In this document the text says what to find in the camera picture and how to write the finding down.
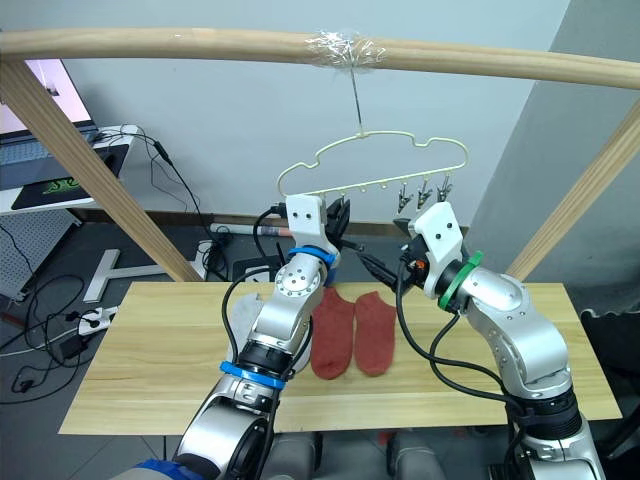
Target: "clear tape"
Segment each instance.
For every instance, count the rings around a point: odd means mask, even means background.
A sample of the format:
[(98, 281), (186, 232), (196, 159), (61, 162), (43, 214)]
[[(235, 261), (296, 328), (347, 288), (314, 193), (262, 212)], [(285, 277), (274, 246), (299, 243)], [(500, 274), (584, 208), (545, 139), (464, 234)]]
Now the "clear tape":
[(307, 40), (311, 63), (319, 67), (361, 70), (385, 58), (385, 49), (357, 33), (320, 32)]

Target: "mouse pad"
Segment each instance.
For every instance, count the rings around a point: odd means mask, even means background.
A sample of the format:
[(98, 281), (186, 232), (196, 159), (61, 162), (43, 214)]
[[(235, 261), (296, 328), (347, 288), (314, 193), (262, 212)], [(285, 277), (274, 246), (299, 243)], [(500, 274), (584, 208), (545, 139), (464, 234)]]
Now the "mouse pad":
[[(117, 177), (128, 150), (129, 145), (114, 145), (96, 148), (95, 152)], [(91, 195), (73, 177), (57, 178), (25, 185), (16, 201), (11, 205), (11, 209), (20, 210), (90, 197)]]

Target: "wooden frame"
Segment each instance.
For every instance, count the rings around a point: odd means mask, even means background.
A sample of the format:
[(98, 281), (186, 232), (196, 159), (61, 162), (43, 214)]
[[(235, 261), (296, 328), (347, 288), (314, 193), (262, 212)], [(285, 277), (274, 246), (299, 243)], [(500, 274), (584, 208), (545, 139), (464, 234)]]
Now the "wooden frame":
[[(0, 34), (0, 94), (65, 168), (176, 281), (195, 270), (99, 161), (22, 60), (31, 58), (200, 58), (318, 61), (317, 35), (204, 28), (97, 28)], [(372, 38), (384, 49), (372, 68), (552, 80), (640, 89), (640, 63), (506, 48)], [(509, 267), (524, 280), (640, 150), (640, 100), (582, 177)]]

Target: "gray wall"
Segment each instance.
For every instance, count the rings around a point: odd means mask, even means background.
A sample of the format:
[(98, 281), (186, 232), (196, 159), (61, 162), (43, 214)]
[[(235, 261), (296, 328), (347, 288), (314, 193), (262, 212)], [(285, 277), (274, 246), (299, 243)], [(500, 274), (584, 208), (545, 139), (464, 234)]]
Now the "gray wall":
[[(567, 4), (568, 0), (2, 0), (0, 27), (357, 30), (372, 36), (547, 50)], [(158, 59), (65, 64), (97, 123), (137, 123), (158, 137), (205, 211), (258, 214), (280, 199), (275, 180), (284, 168), (311, 161), (320, 147), (357, 131), (350, 80), (327, 68)], [(471, 164), (456, 174), (451, 196), (464, 225), (471, 223), (533, 83), (417, 72), (358, 75), (365, 128), (408, 130), (425, 139), (457, 137), (469, 146)], [(328, 155), (325, 168), (313, 175), (297, 171), (291, 188), (308, 191), (424, 171), (425, 164), (437, 167), (460, 159), (454, 147), (425, 153), (411, 149), (406, 139), (358, 142)], [(415, 194), (421, 183), (411, 182), (410, 192)], [(399, 187), (351, 195), (352, 218), (390, 222)], [(179, 187), (172, 191), (184, 196)], [(156, 210), (175, 204), (150, 186), (147, 194), (140, 200)], [(415, 204), (414, 200), (403, 213), (415, 212)]]
[[(640, 2), (572, 1), (551, 50), (640, 62)], [(538, 82), (473, 220), (469, 247), (485, 251), (491, 268), (506, 269), (638, 98), (638, 91)], [(640, 158), (528, 280), (640, 290)]]

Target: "gray floor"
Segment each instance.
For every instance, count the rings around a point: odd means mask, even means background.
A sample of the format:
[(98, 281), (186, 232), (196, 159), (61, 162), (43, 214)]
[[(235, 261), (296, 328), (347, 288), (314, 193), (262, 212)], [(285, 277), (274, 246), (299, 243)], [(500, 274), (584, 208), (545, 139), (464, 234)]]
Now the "gray floor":
[[(175, 245), (187, 258), (193, 258), (197, 241), (203, 239), (201, 230), (195, 227), (169, 227), (163, 229)], [(396, 264), (401, 238), (361, 237), (353, 238), (367, 244), (367, 251), (388, 265)], [(283, 242), (288, 248), (290, 241)], [(273, 249), (271, 239), (265, 240), (267, 250)], [(75, 274), (85, 279), (91, 278), (93, 271), (105, 248), (118, 248), (121, 256), (118, 266), (135, 266), (150, 263), (148, 257), (116, 226), (107, 224), (87, 224), (73, 231), (49, 258), (38, 272), (38, 281), (42, 285), (60, 274)], [(238, 235), (227, 249), (231, 261), (256, 256), (251, 238)], [(337, 281), (368, 281), (366, 270), (355, 255), (347, 252), (344, 263), (338, 273)], [(140, 280), (167, 281), (165, 275)], [(115, 280), (109, 283), (100, 304), (105, 307), (118, 305), (130, 284), (129, 280)], [(67, 299), (78, 289), (79, 282), (73, 279), (61, 279), (47, 288), (39, 296), (38, 314), (44, 318), (47, 312), (61, 308)], [(9, 313), (23, 317), (26, 304), (14, 305)], [(86, 310), (86, 304), (80, 300), (74, 302), (65, 311)], [(52, 322), (50, 336), (69, 329), (73, 324), (63, 319)], [(0, 338), (5, 341), (19, 333), (11, 325), (0, 322)], [(93, 339), (89, 348), (82, 354), (82, 360), (90, 359), (98, 348), (101, 337)], [(11, 349), (24, 348), (22, 341), (16, 342)], [(2, 401), (24, 400), (47, 393), (64, 384), (71, 378), (74, 369), (59, 368), (49, 374), (46, 383), (27, 394), (14, 394), (10, 391), (16, 372), (23, 365), (44, 368), (48, 357), (42, 352), (2, 358), (0, 361)], [(65, 412), (81, 382), (87, 365), (81, 366), (70, 385), (62, 391), (32, 403), (2, 406), (0, 409), (0, 478), (2, 479), (101, 479), (110, 478), (123, 470), (151, 457), (162, 457), (162, 437), (126, 437), (126, 436), (69, 436), (58, 435)], [(31, 372), (24, 378), (38, 379), (38, 372)], [(632, 409), (637, 397), (630, 390), (617, 388), (619, 400), (625, 411)], [(610, 428), (610, 423), (593, 422), (596, 435)], [(449, 479), (488, 478), (486, 466), (502, 459), (506, 442), (504, 427), (491, 427), (480, 435), (468, 428), (429, 428), (420, 429), (420, 435), (438, 454)], [(385, 471), (385, 445), (378, 431), (332, 432), (325, 435), (323, 461), (316, 478), (325, 480), (339, 479), (383, 479), (389, 478)], [(179, 437), (168, 437), (169, 455), (175, 449)]]

